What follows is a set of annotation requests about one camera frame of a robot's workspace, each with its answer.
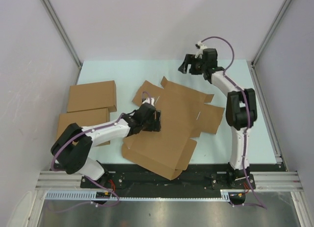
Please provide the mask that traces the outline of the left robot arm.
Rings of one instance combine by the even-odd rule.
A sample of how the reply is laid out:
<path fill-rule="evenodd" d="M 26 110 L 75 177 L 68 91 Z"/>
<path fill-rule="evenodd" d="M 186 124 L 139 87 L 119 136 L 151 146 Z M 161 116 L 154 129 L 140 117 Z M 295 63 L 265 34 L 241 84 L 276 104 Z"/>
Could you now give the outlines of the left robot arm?
<path fill-rule="evenodd" d="M 67 174 L 79 173 L 102 188 L 108 183 L 107 171 L 99 161 L 88 157 L 90 150 L 112 139 L 130 137 L 141 131 L 161 131 L 161 111 L 148 102 L 108 123 L 95 126 L 72 123 L 51 148 L 51 169 L 57 171 L 54 165 L 58 163 Z"/>

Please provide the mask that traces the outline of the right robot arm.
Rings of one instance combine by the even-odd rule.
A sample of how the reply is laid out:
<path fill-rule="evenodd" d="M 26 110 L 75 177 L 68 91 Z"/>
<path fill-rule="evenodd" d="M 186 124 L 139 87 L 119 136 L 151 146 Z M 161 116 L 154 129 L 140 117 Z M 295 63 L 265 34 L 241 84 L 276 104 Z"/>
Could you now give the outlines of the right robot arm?
<path fill-rule="evenodd" d="M 232 131 L 232 153 L 226 174 L 222 181 L 234 189 L 252 189 L 254 180 L 249 178 L 250 165 L 247 158 L 250 129 L 257 120 L 255 90 L 242 89 L 230 77 L 226 70 L 218 66 L 216 49 L 196 45 L 196 54 L 187 54 L 178 70 L 187 74 L 202 75 L 204 80 L 217 87 L 227 98 L 226 121 Z"/>

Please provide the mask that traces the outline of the brown cardboard box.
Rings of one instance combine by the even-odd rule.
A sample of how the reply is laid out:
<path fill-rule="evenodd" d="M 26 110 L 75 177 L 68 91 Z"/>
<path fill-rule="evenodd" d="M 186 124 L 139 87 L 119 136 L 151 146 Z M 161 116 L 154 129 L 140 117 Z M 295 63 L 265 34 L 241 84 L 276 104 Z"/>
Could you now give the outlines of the brown cardboard box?
<path fill-rule="evenodd" d="M 211 105 L 212 94 L 205 94 L 161 80 L 161 86 L 144 81 L 132 102 L 141 104 L 142 92 L 155 99 L 161 111 L 159 132 L 141 131 L 123 139 L 122 157 L 168 180 L 186 170 L 202 132 L 216 134 L 224 108 Z"/>

